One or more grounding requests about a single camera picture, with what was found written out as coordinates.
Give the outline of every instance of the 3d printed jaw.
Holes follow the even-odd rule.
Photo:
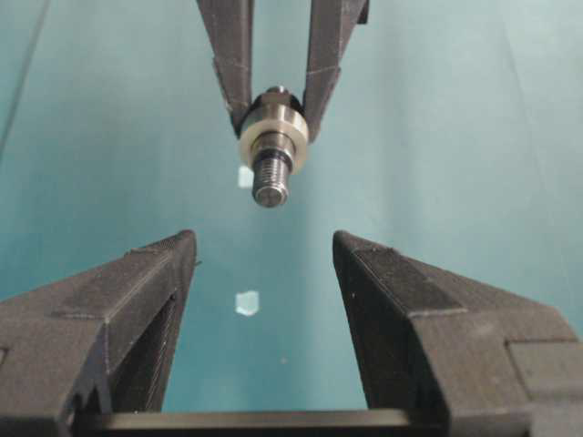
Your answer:
[[[69,437],[77,412],[159,411],[194,271],[191,231],[0,304],[0,434]]]

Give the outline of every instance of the threaded bolt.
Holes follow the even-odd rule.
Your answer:
[[[283,205],[290,195],[288,177],[293,168],[292,141],[278,132],[263,134],[253,144],[253,198],[265,208]]]
[[[261,159],[255,166],[253,198],[262,207],[274,208],[283,205],[290,194],[288,176],[290,168],[283,159],[273,157]]]

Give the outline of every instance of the glass surface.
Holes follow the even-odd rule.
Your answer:
[[[16,59],[0,126],[42,3],[0,0]],[[337,229],[555,305],[581,333],[582,21],[579,0],[372,1],[288,203],[265,210],[195,2],[53,1],[0,148],[2,297],[194,229],[169,411],[364,407]],[[308,25],[307,1],[256,2],[255,93],[302,93]]]

